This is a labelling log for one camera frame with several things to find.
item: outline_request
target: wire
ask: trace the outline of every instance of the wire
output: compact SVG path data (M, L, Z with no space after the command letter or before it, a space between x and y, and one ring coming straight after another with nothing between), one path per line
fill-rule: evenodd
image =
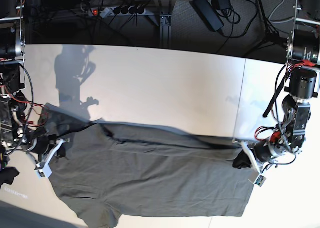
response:
M258 138L258 135L260 135L263 132L269 131L269 130L274 130L274 127L265 127L265 126L260 126L258 129L256 129L255 133L254 133L254 137L257 141L264 141L265 139L260 139Z
M129 22L131 22L133 19L135 18L134 14L132 14L127 20L126 22L124 22L124 24L117 30L117 32L120 32ZM112 35L106 42L110 42L111 39L113 38L114 36Z
M280 19L280 20L270 20L270 22L271 23L273 23L273 24L283 24L283 23L287 23L287 22L293 22L295 20L295 18L294 17L290 17L290 18L287 18L287 19Z
M264 49L264 48L268 48L268 47L273 47L273 46L275 46L276 44L269 44L269 45L266 45L266 46L263 46L263 47L260 47L260 48L258 48L258 49L256 49L256 51L258 51L258 50L261 50L261 49Z
M110 26L112 24L112 22L114 22L115 18L117 17L117 14L112 18L112 20L110 21L110 23L108 24L108 26Z
M234 24L237 25L240 23L241 21L241 16L235 12L234 8L231 7L231 9L223 9L222 14L218 13L218 15L222 18L225 18L230 24ZM232 13L234 13L234 15L237 16L237 20L236 21L231 21L229 18L232 16Z
M273 11L271 12L271 14L269 15L268 17L268 20L271 22L271 23L274 23L274 24L282 24L282 23L287 23L287 22L291 22L294 20L294 17L290 17L290 18L286 18L286 19L283 19L283 20L271 20L272 16L275 14L275 12L279 9L279 7L281 7L284 3L285 3L286 0L282 0L274 9Z
M280 30L278 28L275 28L275 26L270 22L270 20L266 17L265 14L265 10L264 10L264 6L262 3L262 0L257 0L259 7L260 7L260 11L262 14L262 19L264 22L264 28L265 28L265 34L264 34L264 38L257 44L255 45L253 48L251 48L249 51L247 51L243 57L247 57L248 55L250 55L251 53L260 50L260 49L264 49L267 46L261 47L269 42L272 43L272 45L279 45L283 48L285 48L285 46L283 45L283 38L280 37L280 32L285 33L285 34L289 34L283 30Z
M32 84L32 80L31 80L31 77L29 75L29 72L27 71L27 69L22 64L20 64L20 66L24 70L26 76L28 77L28 80L29 80L29 83L30 83L30 89L31 89L31 109L29 109L29 111L27 113L27 118L26 118L26 122L25 122L25 125L24 125L24 129L23 129L23 136L25 136L26 132L27 132L27 128L28 128L28 121L30 119L31 112L33 110L32 108L33 108L34 102L35 102L35 94L34 94L34 86ZM14 149L7 150L4 153L4 155L7 156L7 157L12 155L18 149L18 147L21 146L22 141L23 141L23 137L20 139L18 145Z
M21 5L24 5L24 4L26 3L26 0L22 0L22 2L19 0L19 2L20 2ZM16 11L16 14L17 14L17 15L20 14L20 9L18 9L18 10Z
M86 19L85 17L83 17L83 16L81 16L81 15L78 15L77 13L75 13L75 12L74 12L73 10L71 10L71 9L68 10L68 11L71 12L71 13L73 13L76 17L79 17L79 18L81 18L81 19ZM110 31L112 31L114 34L116 34L116 35L122 37L124 40L126 40L129 46L132 46L132 47L134 46L133 43L131 42L131 40L130 40L128 37L126 37L125 35L121 34L118 30L115 30L115 29L111 28L106 22L104 22L104 21L102 20L102 18L101 18L100 16L97 16L96 18L99 19L100 23L103 24L103 25L105 25L105 26L106 26Z
M94 45L94 37L93 37L93 35L92 35L92 33L91 33L90 26L89 26L89 24L88 24L88 20L85 18L85 19L84 19L84 22L85 22L86 29L87 29L87 31L89 32L89 37L90 37L90 40L91 40L91 44Z
M269 163L266 165L266 167L262 170L262 173L265 173L265 171L269 170L271 167L273 167L275 164L274 163Z
M290 161L289 163L277 163L277 162L270 162L270 164L276 165L276 166L287 166L287 165L291 165L293 162L296 161L297 159L297 154L293 153L294 155L294 159L293 161Z
M293 151L291 150L291 148L290 148L290 146L289 146L289 144L288 144L288 139L287 139L287 137L285 136L285 133L284 133L284 130L283 130L283 128L282 128L282 124L281 124L281 122L280 122L280 120L279 120L279 113L278 113L278 105L277 105L277 88L278 88L278 80L279 80L279 76L280 76L280 74L281 74L281 72L285 69L287 67L287 65L285 64L282 68L281 68L281 70L279 71L279 73L278 73L278 75L276 76L276 79L275 79L275 84L274 84L274 105L275 105L275 114L276 114L276 121L278 122L278 128L279 128L279 130L280 130L280 132L281 132L281 136L282 136L282 138L283 138L283 143L284 143L284 149L287 151L287 152L289 152L289 153L291 153L291 154L293 154Z
M223 37L225 38L229 38L229 39L237 39L237 38L241 38L241 37L244 37L247 33L248 33L248 30L249 28L251 27L253 21L256 19L256 17L258 16L258 6L256 3L254 3L253 1L251 0L231 0L231 1L243 1L243 2L249 2L251 4L254 5L255 7L255 14L254 16L252 17L252 19L249 21L249 23L247 24L246 28L244 29L243 33L241 35L237 35L237 36L226 36L222 30L219 30L219 34L222 35Z
M8 90L8 88L7 88L6 85L4 85L3 87L4 87L5 91L8 93L8 95L9 95L13 100L15 100L16 102L24 103L24 104L30 104L30 101L23 101L23 100L18 100L18 99L16 99L16 98L11 94L11 92Z
M231 33L229 35L229 37L225 40L225 42L220 46L220 48L216 51L216 54L218 54L222 49L223 47L226 45L226 43L230 40L230 37L232 36L232 34L234 33L234 27L235 27L235 16L236 16L236 13L233 12L233 20L232 20L232 29L231 29Z

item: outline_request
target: gray fabric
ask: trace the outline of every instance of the gray fabric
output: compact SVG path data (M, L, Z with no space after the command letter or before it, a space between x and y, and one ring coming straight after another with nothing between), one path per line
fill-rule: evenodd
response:
M58 113L47 125L60 134L86 126ZM240 149L215 150L192 136L123 124L69 136L67 157L51 161L49 179L90 228L116 227L121 214L240 217L253 190L250 170L232 167Z

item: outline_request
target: power strip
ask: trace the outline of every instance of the power strip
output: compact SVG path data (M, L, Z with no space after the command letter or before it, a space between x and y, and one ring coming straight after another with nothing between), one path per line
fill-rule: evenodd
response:
M94 7L91 8L87 12L89 17L96 17L100 16L102 18L107 17L126 17L126 16L132 16L132 15L138 15L138 16L155 16L157 14L156 9L151 9L147 7L138 7L136 5L125 5L123 7L119 6L104 6L101 7Z

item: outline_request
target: floor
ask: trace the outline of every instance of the floor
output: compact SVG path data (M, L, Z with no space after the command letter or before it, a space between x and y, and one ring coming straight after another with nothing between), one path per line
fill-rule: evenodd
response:
M262 0L266 16L268 17L272 10L282 0ZM116 4L117 0L105 0L107 5ZM243 33L249 21L255 14L254 6L245 1L233 0L234 10L241 16L241 22L234 26L233 35L237 36ZM293 16L293 5L295 0L285 0L283 5L273 15L273 19L284 19ZM105 26L98 25L94 32L94 40L90 38L83 20L78 20L82 30L74 27L72 21L74 17L68 14L68 18L60 20L60 26L46 26L43 30L33 30L27 36L27 44L95 44L95 45L114 45L128 46L128 44L118 35L114 35ZM127 17L117 17L111 27L118 30ZM223 32L228 35L231 32L232 25L224 22ZM177 1L172 15L172 49L179 51L191 51L215 54L221 45L226 41L217 32L210 32L202 20L196 14L188 1ZM287 38L286 33L290 33L293 28L292 22L284 24L275 24L280 29L281 37ZM149 22L144 17L140 17L138 22L128 23L121 33L132 40L132 45L137 47L158 48L159 47L159 28ZM264 27L261 18L257 17L250 26L247 35L242 38L230 39L219 52L220 55L242 57L246 51L256 45L264 36ZM249 58L270 61L275 63L284 63L286 61L286 50L279 46L272 46L254 52Z

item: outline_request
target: black cable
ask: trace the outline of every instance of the black cable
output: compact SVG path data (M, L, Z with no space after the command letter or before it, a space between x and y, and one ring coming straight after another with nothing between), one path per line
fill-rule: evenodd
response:
M75 13L73 10L68 10L69 12L73 13L76 17L79 17L81 19L86 19L85 17L78 15L77 13ZM130 39L128 37L126 37L125 35L121 34L119 31L111 28L106 22L104 22L102 20L102 18L100 16L97 16L97 19L99 19L99 21L101 22L101 24L105 25L110 31L112 31L114 34L117 34L118 36L122 37L124 40L127 41L129 46L134 46L133 43L130 41Z
M293 154L293 152L292 152L292 150L291 150L291 148L290 148L290 146L289 146L289 144L288 144L288 140L287 140L287 137L285 136L285 133L284 133L284 130L283 130L283 128L282 128L282 124L281 124L281 122L280 122L280 120L279 120L279 113L278 113L278 105L277 105L277 90L278 90L278 80L279 80L279 76L280 76L280 74L281 74L281 72L285 69L287 67L287 65L285 64L282 68L281 68L281 70L279 71L279 73L278 73L278 75L276 76L276 79L275 79L275 84L274 84L274 94L275 94L275 96L274 96L274 105L275 105L275 114L276 114L276 117L275 117L275 119L276 119L276 121L278 122L278 128L279 128L279 130L280 130L280 132L281 132L281 136L282 136L282 138L283 138L283 143L284 143L284 149L287 151L287 152L289 152L289 153L291 153L291 154Z
M257 51L258 50L261 50L261 49L264 49L264 48L268 48L268 47L273 47L273 46L275 46L276 44L269 44L269 45L266 45L266 46L263 46L263 47L260 47L260 48L258 48L258 49L256 49Z
M222 46L220 46L220 48L216 51L216 54L218 54L222 49L223 47L226 45L226 43L230 40L230 37L232 36L232 34L234 33L234 27L235 27L235 16L236 16L236 13L233 12L233 21L232 21L232 29L231 29L231 33L229 35L229 37L225 40L225 42L222 44Z
M278 96L280 95L282 89L285 87L285 82L286 82L286 77L284 76L280 85L278 86L278 88L276 89L276 93L273 95L272 99L270 100L270 103L268 105L268 107L266 108L265 112L263 113L263 117L267 118L269 113L272 110L272 107L274 106L275 103L275 99L278 98Z
M117 29L118 32L120 32L130 21L132 21L135 18L134 14L132 14L127 20L126 22L123 23L123 25ZM107 39L107 43L110 42L112 40L114 36L112 35L111 37L109 37L109 39Z
M20 139L18 145L14 148L14 149L9 149L9 150L6 150L5 153L4 153L4 156L8 157L10 155L12 155L22 144L22 141L23 141L23 138L24 136L26 135L27 133L27 129L28 129L28 121L30 119L30 115L31 115L31 112L33 110L33 107L34 107L34 103L35 103L35 94L34 94L34 86L32 84L32 80L31 80L31 77L29 75L29 72L27 71L27 69L22 65L20 64L21 68L24 70L24 72L26 73L26 76L28 77L28 80L29 80L29 83L30 83L30 89L31 89L31 108L29 109L28 113L27 113L27 117L26 117L26 121L25 121L25 125L24 125L24 129L23 129L23 137Z
M92 33L91 33L91 29L90 29L90 26L89 26L89 24L88 24L87 17L86 17L86 19L84 19L84 21L85 21L86 29L87 29L87 31L89 32L91 44L93 45L93 44L94 44L94 37L93 37L93 35L92 35Z
M135 27L138 27L138 13L135 13Z
M264 45L266 43L266 40L263 39L260 41L258 44L256 44L254 47L252 47L250 50L248 50L242 57L246 58L249 56L251 53L255 52L257 49L259 49L260 46Z
M222 10L222 15L218 13L218 15L222 18L225 18L230 24L234 24L237 25L240 23L241 21L241 16L234 10L234 8L232 7L231 9L227 9L227 10ZM232 13L234 15L237 16L236 21L231 21L229 18L231 17Z
M262 19L263 19L263 22L264 22L265 31L266 31L266 33L269 33L270 30L269 30L269 26L268 26L268 19L266 17L266 13L265 13L264 6L262 4L262 0L258 0L258 3L259 3L260 11L261 11L261 14L262 14Z
M228 37L226 36L222 30L219 30L219 34L222 35L224 38L229 38L229 39L237 39L237 38L241 38L241 37L244 37L247 33L248 33L248 30L249 28L251 27L253 21L256 19L256 17L258 16L258 7L257 7L257 4L254 3L253 1L251 0L231 0L231 1L245 1L245 2L249 2L251 4L254 5L255 7L255 14L254 16L252 17L252 19L249 21L248 25L246 26L246 28L244 29L244 32L241 34L241 35L237 35L237 36L231 36L231 37Z
M287 166L287 165L291 165L293 162L295 162L296 161L296 159L297 159L297 155L296 154L293 154L294 155L294 159L293 159L293 161L290 161L289 163L274 163L274 162L272 162L271 164L273 164L273 165L276 165L276 166Z
M112 20L110 21L110 23L108 24L109 26L112 24L112 22L114 22L115 18L117 17L117 14L112 18Z
M262 170L262 173L261 173L261 174L265 173L265 171L269 170L269 169L270 169L271 167L273 167L274 165L275 165L275 164L273 164L273 163L267 164L266 167Z
M105 4L105 0L102 0L101 6L100 6L99 10L102 10L102 8L104 7L104 4ZM96 32L97 22L98 22L98 19L96 19L96 23L94 24L94 32Z

